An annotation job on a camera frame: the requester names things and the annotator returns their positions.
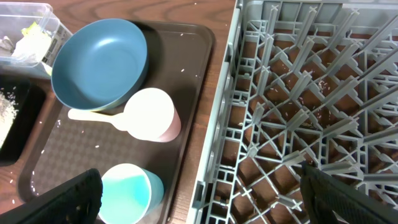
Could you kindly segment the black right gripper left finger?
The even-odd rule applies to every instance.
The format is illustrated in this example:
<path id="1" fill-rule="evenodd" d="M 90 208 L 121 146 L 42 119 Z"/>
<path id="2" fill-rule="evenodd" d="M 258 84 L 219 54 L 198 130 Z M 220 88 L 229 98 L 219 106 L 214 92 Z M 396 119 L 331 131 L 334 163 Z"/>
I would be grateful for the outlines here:
<path id="1" fill-rule="evenodd" d="M 102 194 L 103 183 L 98 169 L 89 169 L 3 213 L 1 223 L 94 223 Z"/>

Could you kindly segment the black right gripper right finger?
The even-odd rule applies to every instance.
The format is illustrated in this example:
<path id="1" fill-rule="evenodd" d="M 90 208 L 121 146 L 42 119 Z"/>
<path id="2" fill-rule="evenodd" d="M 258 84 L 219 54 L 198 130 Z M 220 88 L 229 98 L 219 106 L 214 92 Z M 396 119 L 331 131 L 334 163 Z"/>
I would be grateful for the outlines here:
<path id="1" fill-rule="evenodd" d="M 397 224 L 397 210 L 302 162 L 300 191 L 311 223 Z"/>

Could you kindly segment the light blue plastic cup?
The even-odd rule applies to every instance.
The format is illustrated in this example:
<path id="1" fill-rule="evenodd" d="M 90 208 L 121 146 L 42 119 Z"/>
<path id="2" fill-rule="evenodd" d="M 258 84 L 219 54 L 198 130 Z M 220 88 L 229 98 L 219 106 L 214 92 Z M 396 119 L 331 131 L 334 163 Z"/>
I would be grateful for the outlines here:
<path id="1" fill-rule="evenodd" d="M 160 177 L 134 164 L 118 164 L 101 178 L 103 194 L 99 217 L 105 223 L 137 223 L 164 197 Z"/>

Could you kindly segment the pink plastic cup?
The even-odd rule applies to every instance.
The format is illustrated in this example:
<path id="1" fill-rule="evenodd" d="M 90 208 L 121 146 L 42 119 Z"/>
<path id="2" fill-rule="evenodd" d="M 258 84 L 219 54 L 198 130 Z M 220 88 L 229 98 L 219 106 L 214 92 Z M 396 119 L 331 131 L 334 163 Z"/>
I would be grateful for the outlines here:
<path id="1" fill-rule="evenodd" d="M 127 132 L 143 141 L 170 142 L 180 133 L 181 120 L 165 91 L 145 88 L 136 92 L 124 107 Z"/>

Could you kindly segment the white tissue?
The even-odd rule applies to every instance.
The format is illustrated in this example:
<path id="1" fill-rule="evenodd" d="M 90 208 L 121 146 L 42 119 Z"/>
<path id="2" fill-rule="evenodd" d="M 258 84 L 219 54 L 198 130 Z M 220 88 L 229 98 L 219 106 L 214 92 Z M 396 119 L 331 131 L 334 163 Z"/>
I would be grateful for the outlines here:
<path id="1" fill-rule="evenodd" d="M 50 47 L 52 38 L 45 32 L 23 37 L 17 42 L 11 57 L 23 63 L 40 62 Z"/>

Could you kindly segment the white napkin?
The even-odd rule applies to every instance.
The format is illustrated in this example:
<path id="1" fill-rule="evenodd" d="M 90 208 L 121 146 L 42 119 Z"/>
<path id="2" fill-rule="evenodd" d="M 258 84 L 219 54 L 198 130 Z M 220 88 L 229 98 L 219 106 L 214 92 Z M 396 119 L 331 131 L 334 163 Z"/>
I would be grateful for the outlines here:
<path id="1" fill-rule="evenodd" d="M 8 52 L 10 52 L 10 53 L 13 53 L 14 50 L 15 50 L 15 46 L 14 46 L 14 44 L 12 43 L 12 41 L 10 40 L 10 38 L 8 36 L 4 36 L 1 39 L 1 48 L 6 50 L 6 51 L 8 51 Z"/>

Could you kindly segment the green yellow snack wrapper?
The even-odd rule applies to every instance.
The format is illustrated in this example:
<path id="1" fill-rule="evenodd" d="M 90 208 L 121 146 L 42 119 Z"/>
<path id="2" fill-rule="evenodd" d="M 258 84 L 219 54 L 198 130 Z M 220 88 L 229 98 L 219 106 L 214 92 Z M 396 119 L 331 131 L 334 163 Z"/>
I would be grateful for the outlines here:
<path id="1" fill-rule="evenodd" d="M 42 28 L 36 22 L 33 22 L 29 27 L 23 28 L 21 33 L 24 37 L 30 35 L 39 35 L 42 33 Z"/>

